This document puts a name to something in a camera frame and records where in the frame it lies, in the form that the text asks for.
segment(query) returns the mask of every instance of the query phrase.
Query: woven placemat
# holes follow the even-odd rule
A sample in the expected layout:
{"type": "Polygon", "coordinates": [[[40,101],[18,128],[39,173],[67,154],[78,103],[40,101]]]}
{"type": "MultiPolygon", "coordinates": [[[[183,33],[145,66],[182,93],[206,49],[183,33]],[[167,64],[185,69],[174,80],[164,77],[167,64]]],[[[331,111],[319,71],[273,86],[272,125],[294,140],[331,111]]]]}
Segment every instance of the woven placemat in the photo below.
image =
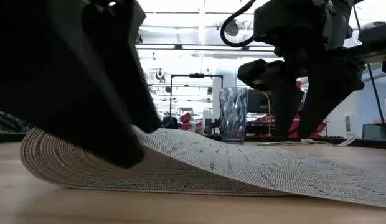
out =
{"type": "Polygon", "coordinates": [[[271,196],[298,194],[386,207],[386,176],[278,147],[238,146],[181,130],[134,129],[146,158],[113,166],[33,129],[21,159],[36,177],[78,189],[271,196]]]}

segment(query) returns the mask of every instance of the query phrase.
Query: black cable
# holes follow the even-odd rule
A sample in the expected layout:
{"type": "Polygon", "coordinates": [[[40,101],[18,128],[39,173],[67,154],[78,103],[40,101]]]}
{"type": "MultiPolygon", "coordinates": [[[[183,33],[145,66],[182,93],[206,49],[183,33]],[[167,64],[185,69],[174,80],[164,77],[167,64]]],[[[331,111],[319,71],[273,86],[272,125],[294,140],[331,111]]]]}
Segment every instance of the black cable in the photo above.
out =
{"type": "MultiPolygon", "coordinates": [[[[360,34],[362,32],[362,29],[360,28],[359,18],[357,16],[356,7],[355,6],[354,6],[354,13],[355,13],[355,18],[356,18],[357,28],[358,28],[359,34],[360,34]]],[[[382,114],[379,93],[377,92],[377,87],[375,86],[374,77],[373,77],[373,71],[372,71],[372,67],[370,66],[370,64],[367,64],[367,69],[369,70],[370,79],[372,80],[375,100],[377,102],[377,107],[378,107],[379,113],[380,113],[381,125],[382,125],[382,128],[385,131],[385,137],[386,137],[386,125],[385,125],[384,115],[382,114]]]]}
{"type": "Polygon", "coordinates": [[[222,41],[227,45],[227,46],[231,46],[231,47],[244,47],[246,46],[247,44],[251,43],[254,41],[254,37],[251,36],[250,38],[248,38],[247,40],[244,40],[243,42],[240,42],[240,43],[233,43],[229,40],[226,39],[226,36],[225,36],[225,29],[226,29],[226,26],[229,24],[229,22],[231,22],[232,20],[234,20],[236,17],[238,17],[239,15],[243,14],[244,12],[247,12],[247,10],[249,10],[254,2],[256,0],[250,0],[246,5],[244,5],[241,9],[239,9],[237,12],[233,13],[231,16],[229,16],[229,18],[227,18],[225,20],[225,22],[222,24],[221,28],[220,28],[220,38],[222,39],[222,41]]]}

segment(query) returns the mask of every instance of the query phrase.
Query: metal frame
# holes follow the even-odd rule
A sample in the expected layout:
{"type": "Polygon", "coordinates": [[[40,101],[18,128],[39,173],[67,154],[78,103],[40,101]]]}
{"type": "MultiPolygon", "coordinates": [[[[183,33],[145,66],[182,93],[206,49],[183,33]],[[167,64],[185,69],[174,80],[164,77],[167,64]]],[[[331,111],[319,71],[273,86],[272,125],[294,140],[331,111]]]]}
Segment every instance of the metal frame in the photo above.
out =
{"type": "MultiPolygon", "coordinates": [[[[174,77],[190,77],[191,75],[171,75],[171,91],[169,92],[169,116],[171,116],[171,111],[172,111],[172,79],[174,77]]],[[[220,87],[224,87],[224,75],[204,75],[203,77],[219,77],[221,79],[221,84],[220,87]]]]}

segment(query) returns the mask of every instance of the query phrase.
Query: computer monitor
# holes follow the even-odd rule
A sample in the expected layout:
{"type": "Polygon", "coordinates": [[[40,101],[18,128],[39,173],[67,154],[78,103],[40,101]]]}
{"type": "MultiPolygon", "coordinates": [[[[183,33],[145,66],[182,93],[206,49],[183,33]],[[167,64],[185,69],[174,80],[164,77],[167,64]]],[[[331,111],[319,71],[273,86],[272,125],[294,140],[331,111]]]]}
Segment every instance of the computer monitor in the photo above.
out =
{"type": "Polygon", "coordinates": [[[206,118],[205,119],[205,126],[210,126],[212,124],[212,119],[211,118],[206,118]]]}
{"type": "Polygon", "coordinates": [[[362,139],[386,140],[385,131],[381,125],[363,124],[362,139]]]}
{"type": "MultiPolygon", "coordinates": [[[[266,92],[266,94],[270,99],[272,111],[272,94],[270,91],[266,92]]],[[[248,90],[247,113],[269,113],[268,98],[263,92],[258,90],[248,90]]]]}

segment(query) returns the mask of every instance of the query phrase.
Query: table surface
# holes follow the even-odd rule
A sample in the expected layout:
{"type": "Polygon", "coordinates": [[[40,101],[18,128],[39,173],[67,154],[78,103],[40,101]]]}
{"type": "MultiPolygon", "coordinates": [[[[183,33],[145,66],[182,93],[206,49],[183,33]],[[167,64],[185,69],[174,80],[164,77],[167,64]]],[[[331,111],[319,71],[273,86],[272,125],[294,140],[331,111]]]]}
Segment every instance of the table surface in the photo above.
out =
{"type": "Polygon", "coordinates": [[[381,120],[373,120],[373,124],[382,124],[382,121],[381,120]]]}
{"type": "MultiPolygon", "coordinates": [[[[301,196],[231,197],[66,189],[28,173],[20,162],[19,147],[19,143],[0,144],[0,224],[386,223],[384,208],[301,196]]],[[[386,150],[284,148],[386,174],[386,150]]]]}

